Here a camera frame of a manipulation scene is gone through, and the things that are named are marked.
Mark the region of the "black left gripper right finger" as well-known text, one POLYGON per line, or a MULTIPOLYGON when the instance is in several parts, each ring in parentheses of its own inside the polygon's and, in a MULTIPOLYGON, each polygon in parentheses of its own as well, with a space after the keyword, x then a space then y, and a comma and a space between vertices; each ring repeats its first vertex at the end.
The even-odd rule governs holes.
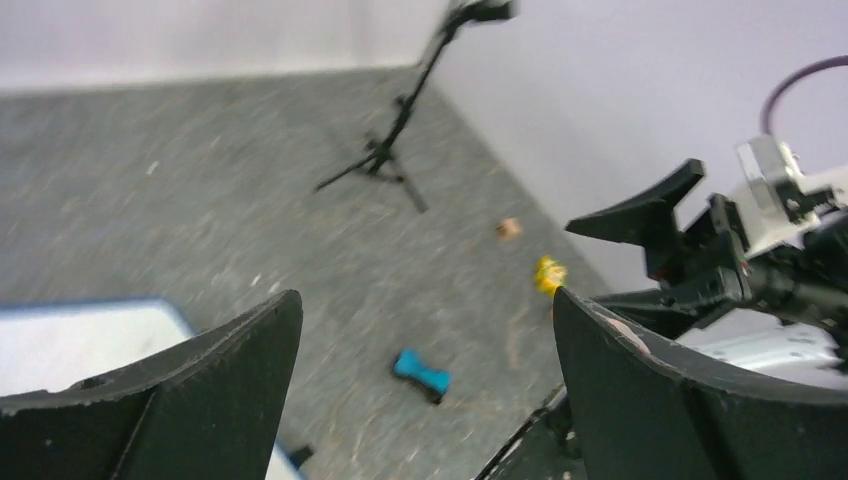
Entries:
POLYGON ((592 479, 843 479, 847 395, 755 373, 567 290, 553 327, 592 479))

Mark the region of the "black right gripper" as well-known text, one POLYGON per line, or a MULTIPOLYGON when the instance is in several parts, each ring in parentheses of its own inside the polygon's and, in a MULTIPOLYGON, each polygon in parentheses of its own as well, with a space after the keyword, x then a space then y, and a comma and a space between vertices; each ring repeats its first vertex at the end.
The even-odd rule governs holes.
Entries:
POLYGON ((570 220, 567 232, 643 249, 646 276, 659 289, 595 296, 632 323, 676 340, 754 298, 736 203, 715 194, 685 231, 675 208, 706 175, 690 158, 652 187, 611 207, 570 220))

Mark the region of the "blue whiteboard eraser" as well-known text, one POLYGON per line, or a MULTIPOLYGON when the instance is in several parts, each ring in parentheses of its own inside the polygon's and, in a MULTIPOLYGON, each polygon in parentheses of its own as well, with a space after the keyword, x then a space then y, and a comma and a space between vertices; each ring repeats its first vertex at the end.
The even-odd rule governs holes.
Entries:
POLYGON ((448 393, 452 374, 427 365, 413 349, 401 350, 393 365, 392 374, 401 380, 420 387, 429 402, 440 404, 448 393))

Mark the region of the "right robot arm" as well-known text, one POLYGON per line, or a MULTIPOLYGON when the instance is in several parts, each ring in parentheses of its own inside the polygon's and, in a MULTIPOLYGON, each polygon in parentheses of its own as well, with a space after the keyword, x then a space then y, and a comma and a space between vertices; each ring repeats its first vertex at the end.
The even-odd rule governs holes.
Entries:
POLYGON ((705 175, 703 161, 687 159, 649 189, 566 224, 573 234, 640 247, 646 275, 657 284, 597 303, 669 339, 737 309, 811 325, 834 340, 834 368, 846 373, 847 219, 825 227, 800 222, 819 206, 837 211, 832 188, 796 196, 798 209, 784 214, 772 238, 754 235, 765 215, 744 215, 742 199, 723 194, 680 229, 675 209, 705 175))

